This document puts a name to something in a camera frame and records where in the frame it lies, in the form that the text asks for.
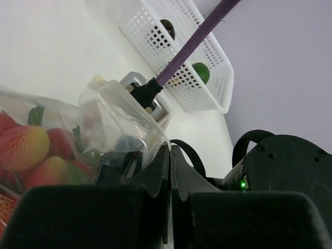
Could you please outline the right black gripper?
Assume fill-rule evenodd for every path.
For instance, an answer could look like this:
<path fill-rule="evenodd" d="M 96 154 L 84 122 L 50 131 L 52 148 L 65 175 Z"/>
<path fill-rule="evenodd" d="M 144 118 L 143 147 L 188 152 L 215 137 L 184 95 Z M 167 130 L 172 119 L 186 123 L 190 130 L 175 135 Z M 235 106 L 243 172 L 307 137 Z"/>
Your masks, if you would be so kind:
<path fill-rule="evenodd" d="M 138 138 L 123 135 L 115 147 L 100 159 L 99 184 L 125 184 L 142 170 L 145 144 Z"/>

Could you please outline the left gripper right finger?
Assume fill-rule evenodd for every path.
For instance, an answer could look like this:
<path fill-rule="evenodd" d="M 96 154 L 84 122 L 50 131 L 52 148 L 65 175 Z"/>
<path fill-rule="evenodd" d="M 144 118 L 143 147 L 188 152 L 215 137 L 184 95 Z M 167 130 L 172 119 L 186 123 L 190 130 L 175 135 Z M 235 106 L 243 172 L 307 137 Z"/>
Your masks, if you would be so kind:
<path fill-rule="evenodd" d="M 175 248 L 331 248 L 314 203 L 298 192 L 221 191 L 170 152 Z"/>

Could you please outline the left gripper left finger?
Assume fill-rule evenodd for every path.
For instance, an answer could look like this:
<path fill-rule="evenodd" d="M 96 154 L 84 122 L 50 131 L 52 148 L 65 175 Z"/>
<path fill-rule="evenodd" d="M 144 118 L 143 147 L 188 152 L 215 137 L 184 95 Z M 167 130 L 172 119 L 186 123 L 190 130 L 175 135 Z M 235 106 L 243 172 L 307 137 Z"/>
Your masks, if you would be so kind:
<path fill-rule="evenodd" d="M 125 184 L 54 185 L 18 201 L 1 248 L 163 248 L 170 207 L 166 145 Z"/>

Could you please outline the clear zip top bag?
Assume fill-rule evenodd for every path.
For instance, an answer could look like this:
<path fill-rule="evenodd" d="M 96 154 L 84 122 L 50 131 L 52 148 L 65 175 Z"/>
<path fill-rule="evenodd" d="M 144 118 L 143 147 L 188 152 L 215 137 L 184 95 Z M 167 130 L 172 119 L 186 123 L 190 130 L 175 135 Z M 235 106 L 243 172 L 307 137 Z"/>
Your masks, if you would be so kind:
<path fill-rule="evenodd" d="M 1 90 L 1 110 L 21 121 L 35 106 L 60 112 L 78 122 L 83 144 L 89 151 L 101 154 L 111 151 L 119 138 L 129 135 L 144 144 L 142 167 L 147 167 L 160 147 L 170 143 L 165 132 L 152 117 L 136 103 L 131 94 L 117 81 L 94 76 L 81 93 L 78 104 L 57 99 Z"/>

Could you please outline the fake strawberry bunch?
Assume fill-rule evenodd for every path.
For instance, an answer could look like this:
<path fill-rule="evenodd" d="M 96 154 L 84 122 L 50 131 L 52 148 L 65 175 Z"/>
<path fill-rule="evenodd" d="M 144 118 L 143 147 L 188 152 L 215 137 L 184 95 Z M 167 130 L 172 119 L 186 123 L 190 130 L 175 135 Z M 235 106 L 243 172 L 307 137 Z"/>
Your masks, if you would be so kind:
<path fill-rule="evenodd" d="M 101 154 L 83 141 L 78 122 L 59 110 L 35 106 L 21 121 L 1 110 L 1 230 L 27 190 L 96 179 Z"/>

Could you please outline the green fake lime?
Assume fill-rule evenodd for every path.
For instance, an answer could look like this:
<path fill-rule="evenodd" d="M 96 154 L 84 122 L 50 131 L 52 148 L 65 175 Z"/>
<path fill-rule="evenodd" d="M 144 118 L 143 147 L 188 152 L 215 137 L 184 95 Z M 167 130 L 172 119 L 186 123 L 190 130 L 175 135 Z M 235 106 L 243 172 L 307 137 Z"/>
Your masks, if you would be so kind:
<path fill-rule="evenodd" d="M 197 62 L 191 65 L 192 68 L 196 71 L 198 76 L 201 78 L 204 84 L 207 84 L 210 79 L 210 70 L 202 62 Z"/>

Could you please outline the dark purple fake plum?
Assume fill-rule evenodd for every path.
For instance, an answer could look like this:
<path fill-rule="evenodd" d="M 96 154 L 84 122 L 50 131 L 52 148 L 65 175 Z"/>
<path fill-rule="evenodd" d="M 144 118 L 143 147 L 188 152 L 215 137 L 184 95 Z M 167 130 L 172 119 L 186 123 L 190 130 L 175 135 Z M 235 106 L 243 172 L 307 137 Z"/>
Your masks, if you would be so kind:
<path fill-rule="evenodd" d="M 161 19 L 160 23 L 164 26 L 171 38 L 175 40 L 175 28 L 173 24 L 167 19 Z"/>

